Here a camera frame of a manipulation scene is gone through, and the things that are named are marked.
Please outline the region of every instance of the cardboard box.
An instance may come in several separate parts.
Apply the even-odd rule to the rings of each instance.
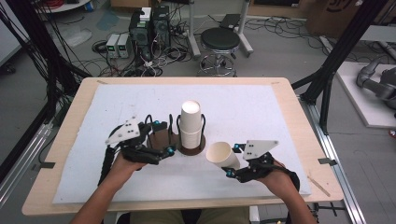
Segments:
[[[112,7],[155,7],[161,0],[111,0]]]
[[[319,0],[308,14],[306,29],[311,35],[338,38],[360,8],[358,0]]]

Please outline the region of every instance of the electronic equipment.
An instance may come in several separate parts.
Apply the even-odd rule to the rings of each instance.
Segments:
[[[171,47],[169,6],[155,7],[153,9],[152,20],[154,23],[157,46],[160,46],[162,49]]]
[[[106,48],[107,48],[107,56],[109,58],[118,58],[119,49],[117,48],[117,43],[119,42],[120,35],[111,35],[111,37],[107,40]]]
[[[151,45],[153,40],[152,22],[141,21],[141,8],[137,9],[131,18],[129,33],[132,39],[134,53],[140,55],[145,61],[151,61]]]
[[[132,52],[131,37],[129,37],[128,34],[120,35],[117,47],[119,48],[119,55],[121,58],[129,58]]]
[[[241,14],[227,14],[221,21],[220,27],[233,30],[233,28],[238,24],[240,18]]]
[[[151,7],[142,7],[142,11],[140,13],[141,21],[149,21],[151,18]]]

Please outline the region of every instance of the black bracket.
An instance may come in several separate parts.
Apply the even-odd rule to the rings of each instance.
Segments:
[[[320,164],[329,164],[330,166],[338,164],[336,160],[330,160],[329,158],[318,159],[318,161]]]

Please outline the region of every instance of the white paper cup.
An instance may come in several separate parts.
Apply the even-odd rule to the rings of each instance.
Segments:
[[[181,145],[186,149],[194,149],[201,143],[201,130],[195,133],[186,133],[180,130]]]
[[[206,158],[218,167],[239,169],[240,163],[231,146],[226,142],[217,142],[207,149]]]
[[[190,100],[183,103],[179,126],[186,133],[196,133],[201,130],[201,107],[198,102]]]

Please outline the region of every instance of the metal pole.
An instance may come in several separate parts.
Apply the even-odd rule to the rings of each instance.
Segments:
[[[195,60],[201,57],[201,51],[198,48],[197,41],[194,37],[194,0],[190,0],[190,30],[187,30],[187,38],[189,39],[190,47],[192,50],[192,55]]]

